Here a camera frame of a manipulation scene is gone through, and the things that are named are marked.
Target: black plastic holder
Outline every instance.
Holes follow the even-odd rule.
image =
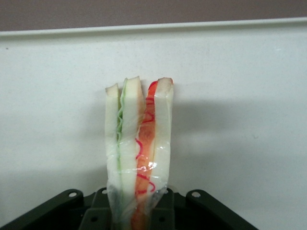
[[[112,230],[106,188],[83,196],[66,190],[0,230]],[[256,230],[253,225],[202,190],[186,197],[171,189],[152,210],[148,230]]]

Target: plastic wrap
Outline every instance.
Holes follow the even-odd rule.
[[[167,189],[173,82],[154,81],[144,100],[140,79],[106,89],[107,194],[114,229],[146,229]]]

